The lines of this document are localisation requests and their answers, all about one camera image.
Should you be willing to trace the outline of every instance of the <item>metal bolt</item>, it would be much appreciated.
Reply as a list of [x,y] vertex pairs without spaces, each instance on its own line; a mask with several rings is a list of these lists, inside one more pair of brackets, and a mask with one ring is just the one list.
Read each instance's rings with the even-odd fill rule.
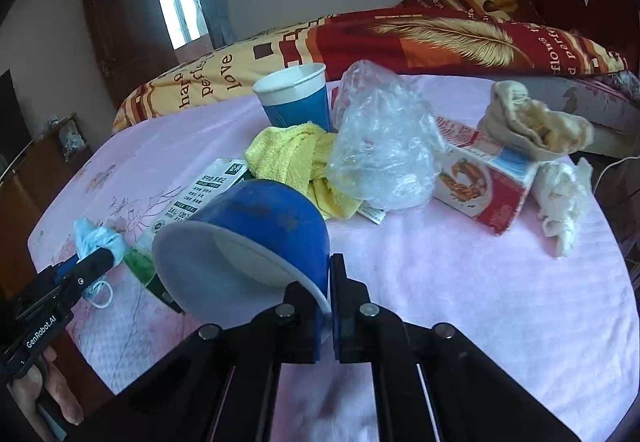
[[375,317],[380,313],[380,307],[375,303],[363,303],[360,305],[360,313],[364,317]]
[[217,325],[203,325],[198,330],[198,335],[204,341],[215,339],[219,333],[220,328]]
[[276,307],[276,315],[278,317],[282,317],[282,318],[292,317],[293,314],[295,313],[296,313],[296,308],[293,305],[290,305],[289,303],[280,303]]
[[434,330],[437,335],[445,339],[451,339],[456,333],[456,328],[449,323],[438,323]]

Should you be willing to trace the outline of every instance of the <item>blue paper cup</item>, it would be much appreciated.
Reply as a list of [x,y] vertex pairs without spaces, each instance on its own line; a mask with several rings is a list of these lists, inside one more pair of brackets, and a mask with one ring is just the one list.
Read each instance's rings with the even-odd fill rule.
[[302,194],[279,182],[232,186],[188,220],[156,235],[156,272],[186,312],[223,328],[282,302],[299,281],[327,315],[329,235]]
[[331,117],[326,96],[324,63],[311,63],[278,70],[253,86],[273,126],[288,128],[314,122],[330,132]]

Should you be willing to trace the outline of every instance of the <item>finger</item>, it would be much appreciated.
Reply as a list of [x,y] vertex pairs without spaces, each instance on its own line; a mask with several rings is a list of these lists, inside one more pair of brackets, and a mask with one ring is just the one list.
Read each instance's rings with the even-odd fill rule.
[[23,378],[18,378],[8,386],[15,403],[31,427],[45,442],[53,442],[53,435],[36,411],[36,399],[42,390],[42,374],[32,366]]
[[69,389],[65,376],[51,362],[48,363],[48,366],[49,378],[45,382],[45,388],[60,406],[60,411],[66,421],[77,426],[84,420],[82,407]]
[[42,356],[44,357],[45,361],[53,362],[56,360],[58,354],[53,348],[51,348],[51,346],[47,346],[47,348],[44,349]]

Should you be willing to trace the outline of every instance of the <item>feather print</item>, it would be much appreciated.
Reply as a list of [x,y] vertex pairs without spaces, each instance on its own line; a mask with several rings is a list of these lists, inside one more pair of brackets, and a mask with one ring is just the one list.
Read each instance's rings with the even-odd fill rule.
[[519,54],[533,66],[527,55],[513,44],[501,28],[484,21],[453,18],[389,19],[373,30],[399,38],[444,48],[484,67],[507,67]]

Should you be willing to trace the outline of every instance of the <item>mask ear loop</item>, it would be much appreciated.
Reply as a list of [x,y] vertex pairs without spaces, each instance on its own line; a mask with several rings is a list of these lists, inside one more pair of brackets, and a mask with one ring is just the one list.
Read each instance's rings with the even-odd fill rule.
[[[95,296],[98,294],[98,292],[100,292],[100,288],[101,287],[107,287],[109,289],[109,299],[107,300],[106,303],[96,303],[93,299],[91,299],[91,297],[88,296]],[[113,301],[113,287],[111,286],[111,284],[104,280],[104,279],[99,279],[98,281],[96,281],[93,285],[91,285],[91,287],[89,287],[87,290],[85,290],[85,293],[87,294],[87,296],[84,296],[84,299],[87,300],[89,303],[91,303],[94,307],[96,308],[107,308],[110,304],[111,301]]]

